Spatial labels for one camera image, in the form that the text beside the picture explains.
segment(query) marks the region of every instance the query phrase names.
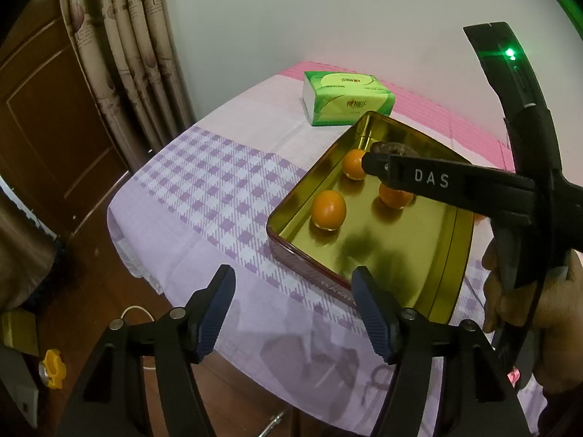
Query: yellow knob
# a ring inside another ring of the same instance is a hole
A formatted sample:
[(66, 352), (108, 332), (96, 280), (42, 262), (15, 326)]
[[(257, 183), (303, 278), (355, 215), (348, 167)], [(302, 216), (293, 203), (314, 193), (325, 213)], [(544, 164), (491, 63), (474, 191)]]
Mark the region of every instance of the yellow knob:
[(62, 389), (63, 379), (65, 379), (65, 376), (67, 375), (67, 367), (65, 366), (65, 363), (63, 363), (63, 360), (60, 359), (59, 350), (47, 350), (47, 354), (44, 356), (43, 365), (48, 376), (47, 386), (50, 389)]

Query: white wall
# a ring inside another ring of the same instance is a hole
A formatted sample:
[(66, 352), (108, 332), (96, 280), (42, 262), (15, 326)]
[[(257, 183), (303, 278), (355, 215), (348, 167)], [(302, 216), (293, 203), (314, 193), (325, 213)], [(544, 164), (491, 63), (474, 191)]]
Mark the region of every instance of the white wall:
[(555, 0), (166, 0), (198, 118), (301, 60), (368, 72), (505, 139), (462, 27), (507, 21), (553, 113), (564, 170), (583, 184), (583, 42)]

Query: curtain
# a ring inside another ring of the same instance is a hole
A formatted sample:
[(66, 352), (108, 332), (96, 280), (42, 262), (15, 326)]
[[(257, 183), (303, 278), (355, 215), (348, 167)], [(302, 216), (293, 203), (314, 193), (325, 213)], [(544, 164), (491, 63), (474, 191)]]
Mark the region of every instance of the curtain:
[(162, 0), (60, 0), (101, 115), (137, 171), (193, 123)]
[(0, 189), (0, 311), (22, 304), (51, 270), (56, 244)]

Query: gold metal tray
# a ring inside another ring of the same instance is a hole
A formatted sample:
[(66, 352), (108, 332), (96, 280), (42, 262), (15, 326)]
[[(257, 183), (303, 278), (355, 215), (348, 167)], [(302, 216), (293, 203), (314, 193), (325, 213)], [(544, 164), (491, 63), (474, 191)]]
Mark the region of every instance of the gold metal tray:
[[(273, 255), (292, 270), (354, 305), (352, 271), (365, 265), (400, 305), (434, 322), (447, 323), (467, 264), (473, 214), (417, 196), (403, 210), (378, 197), (380, 181), (351, 181), (342, 158), (351, 149), (368, 151), (375, 141), (396, 141), (421, 157), (467, 162), (435, 139), (388, 116), (365, 113), (314, 164), (267, 220)], [(346, 200), (346, 220), (336, 232), (310, 221), (313, 198), (336, 190)]]

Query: wooden door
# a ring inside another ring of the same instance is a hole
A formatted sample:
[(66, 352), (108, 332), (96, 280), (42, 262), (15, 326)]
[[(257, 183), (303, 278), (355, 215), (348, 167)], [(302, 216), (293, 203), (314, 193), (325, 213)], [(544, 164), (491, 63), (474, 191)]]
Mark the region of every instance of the wooden door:
[(68, 237), (126, 172), (58, 0), (31, 0), (0, 47), (0, 176)]

